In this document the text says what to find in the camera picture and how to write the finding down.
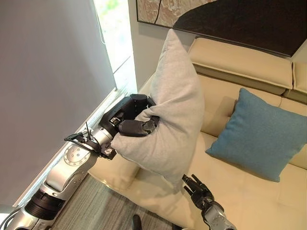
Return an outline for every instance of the robot finger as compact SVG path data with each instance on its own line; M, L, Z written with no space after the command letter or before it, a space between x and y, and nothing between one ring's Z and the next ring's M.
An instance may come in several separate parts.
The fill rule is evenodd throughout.
M183 188L188 192L190 196L193 195L193 192L188 187L184 186Z

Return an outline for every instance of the artwork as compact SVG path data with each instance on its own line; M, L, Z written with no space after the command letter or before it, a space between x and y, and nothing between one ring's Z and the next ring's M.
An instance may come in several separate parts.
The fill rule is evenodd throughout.
M136 0L138 21L292 56L307 39L306 0Z

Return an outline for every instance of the cream sofa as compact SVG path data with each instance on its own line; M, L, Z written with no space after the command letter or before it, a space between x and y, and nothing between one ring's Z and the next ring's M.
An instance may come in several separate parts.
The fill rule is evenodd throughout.
M211 189L239 230L306 230L306 145L282 171L279 183L205 153L225 128L241 87L271 105L307 115L306 64L296 63L292 70L292 63L286 59L204 38L195 39L189 55L203 88L205 116L188 175L197 175ZM147 93L149 85L150 80L141 92ZM195 230L209 229L184 189L173 194L161 176L119 155L113 161L98 161L90 174L172 223Z

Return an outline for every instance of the floor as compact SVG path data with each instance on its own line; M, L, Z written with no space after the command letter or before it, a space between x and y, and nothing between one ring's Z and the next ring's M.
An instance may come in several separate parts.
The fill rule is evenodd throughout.
M172 224L137 206L87 175L56 220L52 230L132 230L138 214L143 230L171 230Z

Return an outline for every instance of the headrest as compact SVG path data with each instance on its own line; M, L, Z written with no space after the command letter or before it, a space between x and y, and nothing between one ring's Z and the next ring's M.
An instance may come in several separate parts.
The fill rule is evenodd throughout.
M196 38L189 55L199 74L277 95L292 89L291 62L281 57L206 38Z

